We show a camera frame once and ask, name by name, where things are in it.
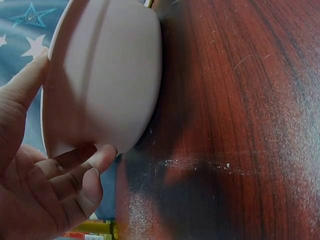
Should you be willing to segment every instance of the wooden table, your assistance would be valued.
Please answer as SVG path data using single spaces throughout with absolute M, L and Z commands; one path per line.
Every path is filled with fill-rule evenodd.
M 320 1 L 158 0 L 163 78 L 123 240 L 320 239 Z

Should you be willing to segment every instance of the yellow object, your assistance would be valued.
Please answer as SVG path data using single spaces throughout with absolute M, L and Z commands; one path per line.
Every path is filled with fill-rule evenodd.
M 97 234 L 112 234 L 111 233 L 111 222 L 94 222 L 94 221 L 85 221 L 80 224 L 72 231 L 81 232 L 81 233 L 97 233 Z

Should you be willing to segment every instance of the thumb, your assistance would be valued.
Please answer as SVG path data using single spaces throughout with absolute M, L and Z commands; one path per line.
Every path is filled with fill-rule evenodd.
M 22 143 L 27 110 L 43 83 L 47 66 L 48 55 L 44 52 L 0 87 L 0 175 Z

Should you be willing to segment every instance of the blue star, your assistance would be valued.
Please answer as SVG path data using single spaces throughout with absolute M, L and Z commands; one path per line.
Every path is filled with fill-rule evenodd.
M 19 24 L 31 24 L 38 27 L 46 28 L 46 25 L 41 20 L 41 17 L 44 15 L 50 14 L 53 11 L 55 11 L 55 8 L 44 10 L 44 11 L 36 11 L 34 5 L 31 3 L 28 11 L 26 11 L 25 14 L 20 16 L 11 17 L 11 20 L 14 20 L 15 23 L 13 25 L 13 28 L 15 28 Z

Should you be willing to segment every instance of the star pattern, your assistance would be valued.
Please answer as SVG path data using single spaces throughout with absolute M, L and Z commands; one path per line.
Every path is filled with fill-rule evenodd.
M 55 8 L 52 8 L 44 11 L 36 11 L 34 5 L 31 3 L 29 9 L 26 11 L 25 14 L 11 17 L 10 19 L 15 21 L 13 28 L 15 28 L 19 24 L 21 25 L 30 24 L 30 25 L 46 28 L 46 25 L 44 24 L 41 18 L 47 14 L 52 13 L 55 10 L 56 10 Z
M 6 42 L 6 35 L 3 35 L 3 36 L 0 36 L 0 48 L 3 46 L 3 45 L 6 45 L 7 42 Z
M 29 37 L 26 37 L 27 41 L 29 42 L 31 48 L 26 51 L 24 54 L 21 55 L 21 57 L 28 57 L 32 56 L 33 59 L 40 56 L 42 51 L 46 49 L 46 46 L 43 46 L 43 41 L 46 35 L 41 35 L 37 37 L 35 40 L 32 40 Z

